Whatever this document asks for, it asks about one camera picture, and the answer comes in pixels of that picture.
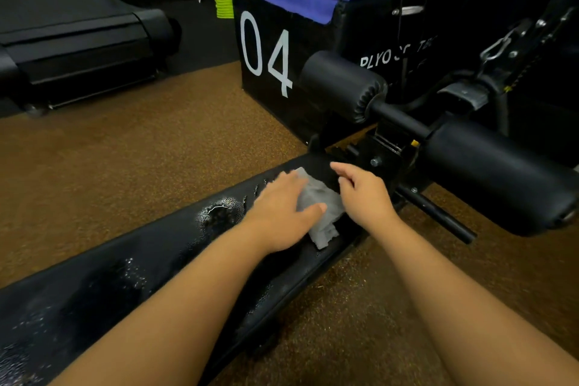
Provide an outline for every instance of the screw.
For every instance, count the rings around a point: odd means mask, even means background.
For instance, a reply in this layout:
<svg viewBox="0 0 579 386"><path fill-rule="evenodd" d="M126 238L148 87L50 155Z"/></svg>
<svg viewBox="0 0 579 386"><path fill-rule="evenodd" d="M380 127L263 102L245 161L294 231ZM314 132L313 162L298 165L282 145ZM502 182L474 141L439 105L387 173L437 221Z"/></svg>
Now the screw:
<svg viewBox="0 0 579 386"><path fill-rule="evenodd" d="M382 159L379 156L374 157L374 159L372 159L370 161L370 165L372 165L374 168L376 168L377 166L380 166L382 164Z"/></svg>

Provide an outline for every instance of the gray cloth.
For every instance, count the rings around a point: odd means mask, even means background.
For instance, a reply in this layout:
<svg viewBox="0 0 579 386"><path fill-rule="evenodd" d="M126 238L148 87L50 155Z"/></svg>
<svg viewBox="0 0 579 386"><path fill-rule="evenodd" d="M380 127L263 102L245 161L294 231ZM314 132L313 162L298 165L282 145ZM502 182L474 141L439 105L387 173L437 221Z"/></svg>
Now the gray cloth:
<svg viewBox="0 0 579 386"><path fill-rule="evenodd" d="M308 184L305 185L298 197L298 210L304 210L316 203L328 205L328 210L322 219L309 232L316 247L323 249L328 246L332 238L339 235L334 226L334 221L337 221L344 214L342 198L340 194L332 191L323 182L311 177L303 168L298 168L296 171L300 177L309 179Z"/></svg>

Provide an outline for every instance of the brown rubber floor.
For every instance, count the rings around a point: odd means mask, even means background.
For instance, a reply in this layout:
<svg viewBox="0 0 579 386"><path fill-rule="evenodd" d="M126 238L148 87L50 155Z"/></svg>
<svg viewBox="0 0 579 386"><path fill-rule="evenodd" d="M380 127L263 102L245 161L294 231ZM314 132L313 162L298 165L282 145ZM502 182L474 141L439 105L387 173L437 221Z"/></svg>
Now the brown rubber floor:
<svg viewBox="0 0 579 386"><path fill-rule="evenodd" d="M305 147L240 89L240 66L0 120L0 286L298 156ZM470 248L417 209L403 217L579 357L579 227L521 239L440 188L479 232ZM294 301L280 343L214 385L451 384L387 257L369 240Z"/></svg>

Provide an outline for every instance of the person's right hand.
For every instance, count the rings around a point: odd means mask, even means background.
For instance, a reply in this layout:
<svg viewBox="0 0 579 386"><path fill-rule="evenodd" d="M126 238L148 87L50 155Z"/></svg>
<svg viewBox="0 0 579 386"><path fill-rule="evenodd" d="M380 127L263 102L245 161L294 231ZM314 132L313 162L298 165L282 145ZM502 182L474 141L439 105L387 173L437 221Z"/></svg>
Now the person's right hand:
<svg viewBox="0 0 579 386"><path fill-rule="evenodd" d="M340 195L350 218L371 232L383 221L399 220L384 181L349 163L331 162L340 176Z"/></svg>

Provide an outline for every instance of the black floor mat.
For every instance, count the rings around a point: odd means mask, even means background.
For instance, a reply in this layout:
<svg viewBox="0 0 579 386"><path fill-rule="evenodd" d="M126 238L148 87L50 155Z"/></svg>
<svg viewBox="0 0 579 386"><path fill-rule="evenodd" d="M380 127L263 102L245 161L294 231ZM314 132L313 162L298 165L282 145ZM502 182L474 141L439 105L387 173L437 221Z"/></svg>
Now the black floor mat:
<svg viewBox="0 0 579 386"><path fill-rule="evenodd" d="M233 19L218 19L213 0L180 0L157 6L183 29L179 52L167 58L170 75L239 60Z"/></svg>

